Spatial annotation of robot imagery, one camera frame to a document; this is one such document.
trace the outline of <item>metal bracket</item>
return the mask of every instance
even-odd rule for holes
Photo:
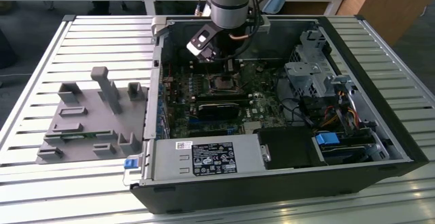
[[[312,75],[322,72],[318,64],[304,62],[290,62],[286,64],[286,69],[288,75],[294,76]]]
[[[151,22],[151,32],[155,37],[160,37],[167,30],[167,17],[159,16],[152,18]]]

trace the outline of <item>warning label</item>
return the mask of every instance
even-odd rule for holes
[[[232,143],[192,145],[195,176],[236,173],[236,156]]]

